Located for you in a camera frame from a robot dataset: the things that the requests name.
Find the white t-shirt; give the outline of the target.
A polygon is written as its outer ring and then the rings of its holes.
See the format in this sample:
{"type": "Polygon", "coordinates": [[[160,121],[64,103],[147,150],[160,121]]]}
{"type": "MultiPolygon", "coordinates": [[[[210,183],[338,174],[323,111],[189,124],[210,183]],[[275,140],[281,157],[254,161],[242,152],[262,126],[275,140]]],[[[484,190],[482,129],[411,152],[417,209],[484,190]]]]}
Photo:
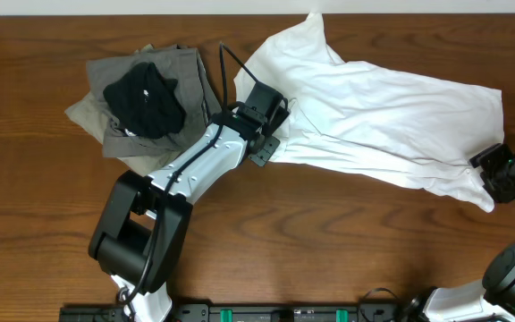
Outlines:
{"type": "Polygon", "coordinates": [[[346,62],[327,44],[319,13],[254,52],[235,76],[236,98],[247,99],[257,81],[290,102],[276,163],[363,174],[493,210],[470,159],[503,141],[500,90],[346,62]]]}

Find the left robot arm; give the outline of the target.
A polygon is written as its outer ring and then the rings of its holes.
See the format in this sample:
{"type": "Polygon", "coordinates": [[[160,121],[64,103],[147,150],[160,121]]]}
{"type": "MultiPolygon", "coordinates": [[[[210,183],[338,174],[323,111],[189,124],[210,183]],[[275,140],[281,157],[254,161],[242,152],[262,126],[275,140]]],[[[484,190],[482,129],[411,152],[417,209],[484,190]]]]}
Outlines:
{"type": "Polygon", "coordinates": [[[89,255],[119,287],[110,319],[166,320],[173,306],[166,282],[194,204],[244,159],[264,165],[274,154],[273,133],[289,114],[287,99],[266,112],[241,102],[235,108],[217,114],[173,162],[146,176],[128,171],[115,182],[89,244],[89,255]]]}

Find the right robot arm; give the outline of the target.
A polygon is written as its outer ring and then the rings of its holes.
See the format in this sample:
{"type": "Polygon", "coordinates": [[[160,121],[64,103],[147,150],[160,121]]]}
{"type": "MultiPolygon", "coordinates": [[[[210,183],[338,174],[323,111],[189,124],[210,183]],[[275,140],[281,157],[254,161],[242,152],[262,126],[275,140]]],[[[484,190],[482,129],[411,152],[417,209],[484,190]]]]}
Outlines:
{"type": "MultiPolygon", "coordinates": [[[[496,203],[515,199],[515,153],[497,144],[470,159],[496,203]]],[[[482,279],[454,288],[433,288],[403,311],[404,321],[515,321],[515,241],[502,250],[482,279]]]]}

